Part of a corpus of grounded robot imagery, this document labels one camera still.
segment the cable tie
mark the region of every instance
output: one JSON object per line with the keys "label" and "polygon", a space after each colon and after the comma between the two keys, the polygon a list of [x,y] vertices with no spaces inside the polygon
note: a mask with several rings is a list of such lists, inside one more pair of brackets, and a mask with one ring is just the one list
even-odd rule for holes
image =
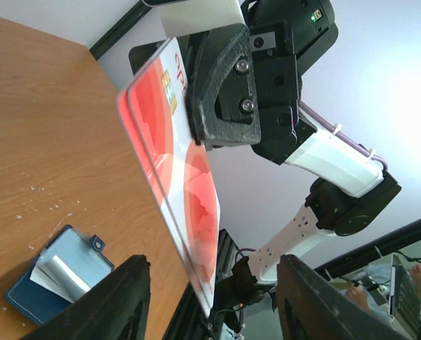
{"label": "cable tie", "polygon": [[332,135],[335,136],[339,131],[341,131],[341,129],[343,128],[343,125],[338,123],[338,124],[333,125],[333,128],[334,130],[332,132]]}
{"label": "cable tie", "polygon": [[374,249],[378,252],[379,257],[382,257],[383,256],[382,253],[381,253],[381,251],[379,250],[378,246],[374,246]]}
{"label": "cable tie", "polygon": [[375,154],[376,154],[376,149],[370,149],[368,159],[372,159]]}
{"label": "cable tie", "polygon": [[329,271],[327,270],[327,268],[324,268],[324,271],[325,271],[325,273],[327,274],[327,276],[329,277],[329,279],[330,279],[331,281],[333,281],[333,277],[332,277],[332,276],[330,276],[330,273],[329,273]]}

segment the wallet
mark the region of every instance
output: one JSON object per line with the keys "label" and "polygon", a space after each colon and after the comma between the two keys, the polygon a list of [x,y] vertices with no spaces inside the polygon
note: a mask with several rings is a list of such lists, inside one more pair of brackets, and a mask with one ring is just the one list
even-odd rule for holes
{"label": "wallet", "polygon": [[[67,253],[69,259],[77,251],[87,251],[89,252],[90,249],[98,255],[98,259],[102,261],[102,263],[108,266],[108,273],[110,273],[114,269],[114,265],[101,253],[104,247],[104,243],[101,239],[99,239],[96,235],[91,238],[85,238],[84,235],[79,233],[78,231],[73,228],[71,225],[66,225],[62,231],[58,234],[58,236],[52,240],[39,254],[31,264],[30,268],[17,280],[17,282],[7,291],[4,295],[4,299],[16,310],[18,310],[23,316],[27,319],[33,321],[37,325],[41,325],[46,323],[48,320],[52,319],[59,313],[61,313],[65,308],[69,307],[72,303],[63,297],[59,296],[57,293],[52,292],[40,284],[32,281],[30,279],[31,273],[36,267],[36,264],[41,256],[44,254],[48,254],[48,251],[51,249],[55,250],[55,253],[59,251],[59,249],[55,249],[54,245],[56,244],[56,248],[58,244],[64,243],[64,238],[67,233],[67,230],[73,230],[75,233],[81,235],[82,241],[80,244],[72,246],[72,248],[65,249],[64,252]],[[87,267],[86,270],[88,271],[89,275],[89,266],[86,266],[86,263],[81,263],[83,267]]]}

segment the red printed design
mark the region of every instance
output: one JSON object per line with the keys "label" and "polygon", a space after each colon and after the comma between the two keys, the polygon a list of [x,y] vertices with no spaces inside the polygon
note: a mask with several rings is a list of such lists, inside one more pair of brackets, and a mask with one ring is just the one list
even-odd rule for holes
{"label": "red printed design", "polygon": [[201,279],[212,288],[217,261],[217,199],[206,151],[193,140],[186,156],[184,208],[191,257]]}
{"label": "red printed design", "polygon": [[[145,142],[146,152],[151,157],[167,196],[171,186],[173,169],[173,129],[172,111],[164,92],[162,77],[164,71],[160,58],[156,59],[137,82],[128,90],[128,104],[135,121],[138,123]],[[147,157],[140,157],[143,170],[154,191],[159,205],[164,197],[156,182],[155,175]]]}
{"label": "red printed design", "polygon": [[[135,150],[135,153],[140,160],[142,170],[147,176],[147,180],[149,181],[151,189],[154,193],[160,193],[159,184],[155,179],[154,171],[152,170],[149,157],[146,154],[145,148],[143,147],[142,141],[140,139],[140,135],[138,134],[137,126],[133,121],[132,114],[128,108],[126,91],[121,93],[118,98],[118,109],[120,118],[123,121],[125,127],[125,131],[127,131],[130,142],[132,143],[133,149]],[[156,199],[159,204],[162,203],[161,198],[161,196],[157,197],[156,194]]]}

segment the wooden table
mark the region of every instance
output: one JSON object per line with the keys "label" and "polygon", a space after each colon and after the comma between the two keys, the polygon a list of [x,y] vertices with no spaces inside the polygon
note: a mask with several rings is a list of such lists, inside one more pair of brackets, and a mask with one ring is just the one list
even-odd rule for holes
{"label": "wooden table", "polygon": [[115,265],[147,256],[146,339],[161,339],[176,309],[187,277],[116,97],[84,46],[0,18],[0,339],[34,330],[3,294],[65,224],[100,236]]}

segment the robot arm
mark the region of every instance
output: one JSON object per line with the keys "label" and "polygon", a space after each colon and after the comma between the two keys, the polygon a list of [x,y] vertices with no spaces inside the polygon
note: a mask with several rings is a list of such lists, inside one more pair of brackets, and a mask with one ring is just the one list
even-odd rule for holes
{"label": "robot arm", "polygon": [[251,145],[271,162],[319,177],[292,221],[216,285],[215,308],[225,309],[262,298],[262,286],[276,282],[281,255],[300,257],[328,237],[367,227],[400,186],[375,162],[382,159],[301,102],[301,74],[337,39],[329,1],[246,0],[242,10],[237,0],[218,0],[223,7],[215,1],[160,8],[167,36],[179,36],[196,142]]}

